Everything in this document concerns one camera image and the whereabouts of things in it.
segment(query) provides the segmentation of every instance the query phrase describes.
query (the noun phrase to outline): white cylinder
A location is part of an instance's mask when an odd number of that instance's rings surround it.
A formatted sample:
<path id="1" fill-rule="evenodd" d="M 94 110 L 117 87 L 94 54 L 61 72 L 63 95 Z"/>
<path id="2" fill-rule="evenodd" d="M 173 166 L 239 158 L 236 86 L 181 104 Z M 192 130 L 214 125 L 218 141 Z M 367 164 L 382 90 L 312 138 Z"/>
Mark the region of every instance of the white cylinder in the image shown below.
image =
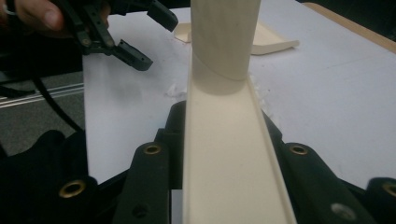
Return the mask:
<path id="1" fill-rule="evenodd" d="M 192 52 L 214 73 L 248 76 L 261 0 L 191 0 Z"/>

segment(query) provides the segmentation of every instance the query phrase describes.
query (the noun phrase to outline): wire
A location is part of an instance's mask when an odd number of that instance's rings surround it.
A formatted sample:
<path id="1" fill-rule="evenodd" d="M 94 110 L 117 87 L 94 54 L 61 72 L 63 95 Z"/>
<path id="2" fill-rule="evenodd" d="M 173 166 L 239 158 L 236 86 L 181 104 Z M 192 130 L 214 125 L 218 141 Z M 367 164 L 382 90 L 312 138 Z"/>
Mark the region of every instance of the wire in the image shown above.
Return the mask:
<path id="1" fill-rule="evenodd" d="M 47 91 L 44 83 L 41 81 L 39 77 L 33 77 L 33 83 L 35 83 L 35 87 L 38 91 L 43 95 L 44 99 L 47 101 L 49 106 L 55 111 L 56 114 L 66 122 L 71 128 L 73 128 L 76 132 L 82 131 L 82 129 L 61 109 L 61 107 L 55 102 L 55 100 L 50 96 L 50 93 Z"/>

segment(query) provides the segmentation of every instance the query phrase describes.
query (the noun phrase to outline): white table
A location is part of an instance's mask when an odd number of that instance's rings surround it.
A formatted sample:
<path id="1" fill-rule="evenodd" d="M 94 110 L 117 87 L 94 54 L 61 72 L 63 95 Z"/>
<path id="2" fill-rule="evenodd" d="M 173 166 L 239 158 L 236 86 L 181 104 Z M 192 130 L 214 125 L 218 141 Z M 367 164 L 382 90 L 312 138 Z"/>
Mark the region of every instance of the white table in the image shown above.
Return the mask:
<path id="1" fill-rule="evenodd" d="M 174 12 L 190 21 L 188 9 Z M 364 188 L 396 178 L 396 55 L 294 0 L 262 1 L 260 21 L 300 40 L 296 49 L 252 56 L 262 108 L 285 142 L 312 147 L 340 178 Z M 99 182 L 129 168 L 183 99 L 191 45 L 144 13 L 109 18 L 109 31 L 154 64 L 137 72 L 114 57 L 84 58 L 90 174 Z"/>

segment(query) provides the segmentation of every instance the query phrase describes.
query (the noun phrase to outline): beige plastic piece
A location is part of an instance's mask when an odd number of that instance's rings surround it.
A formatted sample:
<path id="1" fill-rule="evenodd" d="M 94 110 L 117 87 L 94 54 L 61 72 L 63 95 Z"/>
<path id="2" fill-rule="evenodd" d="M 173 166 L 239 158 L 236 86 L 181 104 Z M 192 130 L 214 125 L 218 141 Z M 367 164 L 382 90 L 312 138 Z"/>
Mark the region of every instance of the beige plastic piece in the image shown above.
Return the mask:
<path id="1" fill-rule="evenodd" d="M 248 62 L 261 0 L 191 1 L 192 49 L 215 73 L 242 80 Z"/>
<path id="2" fill-rule="evenodd" d="M 251 9 L 259 4 L 260 0 L 191 0 L 194 41 L 184 147 L 184 224 L 295 223 L 247 76 L 257 21 Z M 232 21 L 244 25 L 236 29 Z M 224 22 L 228 25 L 219 28 Z M 245 27 L 253 29 L 240 35 Z"/>
<path id="3" fill-rule="evenodd" d="M 256 34 L 254 35 L 253 47 L 251 54 L 262 55 L 272 52 L 281 51 L 298 46 L 298 40 L 289 41 L 277 34 L 266 24 L 258 22 L 256 26 Z"/>
<path id="4" fill-rule="evenodd" d="M 184 43 L 191 42 L 191 23 L 179 23 L 174 31 L 175 38 L 183 41 Z"/>
<path id="5" fill-rule="evenodd" d="M 180 23 L 175 29 L 175 38 L 185 43 L 191 42 L 191 24 Z M 251 54 L 263 55 L 296 47 L 298 40 L 287 40 L 263 22 L 257 22 Z"/>

